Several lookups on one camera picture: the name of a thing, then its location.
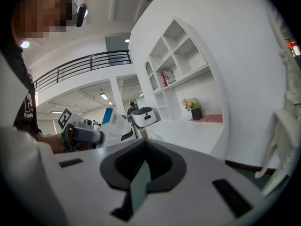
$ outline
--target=black metal railing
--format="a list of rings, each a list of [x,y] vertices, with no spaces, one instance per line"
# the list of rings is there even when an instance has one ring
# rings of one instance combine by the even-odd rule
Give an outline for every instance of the black metal railing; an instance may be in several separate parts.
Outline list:
[[[43,90],[53,86],[72,76],[85,73],[91,70],[101,69],[115,65],[131,64],[128,50],[116,50],[98,54],[87,55],[74,59],[57,68],[50,70],[35,82],[36,95]]]

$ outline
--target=white curved wall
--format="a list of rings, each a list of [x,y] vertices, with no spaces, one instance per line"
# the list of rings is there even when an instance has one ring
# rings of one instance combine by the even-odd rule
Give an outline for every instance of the white curved wall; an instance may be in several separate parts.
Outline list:
[[[176,16],[209,49],[230,113],[227,160],[261,166],[272,137],[273,111],[284,107],[285,68],[268,21],[266,0],[154,0],[132,30],[129,49],[149,106],[156,107],[144,62]],[[277,166],[275,157],[270,167]]]

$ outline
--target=black sensor cover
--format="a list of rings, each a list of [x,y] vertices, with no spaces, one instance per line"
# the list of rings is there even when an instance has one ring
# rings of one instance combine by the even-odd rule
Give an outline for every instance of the black sensor cover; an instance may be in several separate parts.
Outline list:
[[[81,4],[76,17],[76,26],[78,28],[83,25],[86,10],[87,10],[87,5],[85,3]]]

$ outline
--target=hand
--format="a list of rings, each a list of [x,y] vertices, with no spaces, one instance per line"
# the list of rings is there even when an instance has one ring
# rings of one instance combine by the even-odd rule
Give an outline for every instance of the hand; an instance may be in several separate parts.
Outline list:
[[[61,134],[44,136],[42,133],[38,133],[36,140],[49,144],[54,154],[64,153],[65,147],[61,140]]]

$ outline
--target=ceiling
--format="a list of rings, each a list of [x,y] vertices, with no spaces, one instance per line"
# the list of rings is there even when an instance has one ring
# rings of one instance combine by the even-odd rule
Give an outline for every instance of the ceiling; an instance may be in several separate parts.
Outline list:
[[[95,34],[131,32],[135,23],[153,0],[74,0],[79,6],[86,3],[88,15],[81,28],[67,27],[66,32],[50,33],[48,38],[31,41],[24,49],[23,58],[27,67],[35,61],[74,40]]]
[[[138,98],[142,91],[137,76],[118,78],[119,91],[123,102]],[[104,93],[108,100],[103,99],[100,94]],[[53,114],[53,111],[63,112],[65,108],[70,108],[77,113],[86,113],[102,107],[115,105],[110,81],[98,83],[92,86],[81,88],[56,98],[48,103],[43,103],[37,107],[38,120],[59,119],[60,114]]]

